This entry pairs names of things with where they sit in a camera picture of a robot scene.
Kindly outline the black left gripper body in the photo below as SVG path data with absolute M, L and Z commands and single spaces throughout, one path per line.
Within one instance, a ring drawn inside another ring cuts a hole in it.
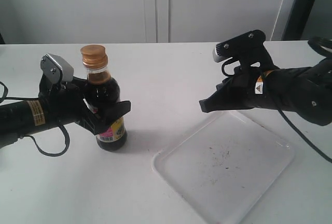
M 42 75 L 38 101 L 43 111 L 44 123 L 38 127 L 56 128 L 69 123 L 82 127 L 82 109 L 86 106 L 85 91 L 85 87 L 77 87 L 72 81 L 52 84 Z

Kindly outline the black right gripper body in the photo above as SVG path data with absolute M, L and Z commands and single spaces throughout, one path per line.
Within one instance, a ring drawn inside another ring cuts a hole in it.
M 243 91 L 245 99 L 243 103 L 252 108 L 262 108 L 266 96 L 263 94 L 255 94 L 255 85 L 258 77 L 260 76 L 260 69 L 251 67 L 248 73 L 240 71 L 240 67 L 236 67 L 236 74 L 233 77 L 224 79 L 216 86 L 216 89 L 222 87 L 237 88 Z

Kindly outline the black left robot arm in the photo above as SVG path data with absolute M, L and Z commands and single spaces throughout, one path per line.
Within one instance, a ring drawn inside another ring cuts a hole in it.
M 35 133 L 59 128 L 64 135 L 64 149 L 58 153 L 39 149 L 45 156 L 58 157 L 70 146 L 66 124 L 76 123 L 94 135 L 101 134 L 131 110 L 130 101 L 122 101 L 102 103 L 93 113 L 84 102 L 87 93 L 85 79 L 75 77 L 71 82 L 52 84 L 42 76 L 37 98 L 12 97 L 13 103 L 1 105 L 1 147 Z

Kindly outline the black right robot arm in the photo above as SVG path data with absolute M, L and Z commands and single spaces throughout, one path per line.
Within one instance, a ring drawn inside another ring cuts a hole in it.
M 253 108 L 295 112 L 320 126 L 331 123 L 331 59 L 313 67 L 273 69 L 251 67 L 218 84 L 216 91 L 199 104 L 204 113 Z

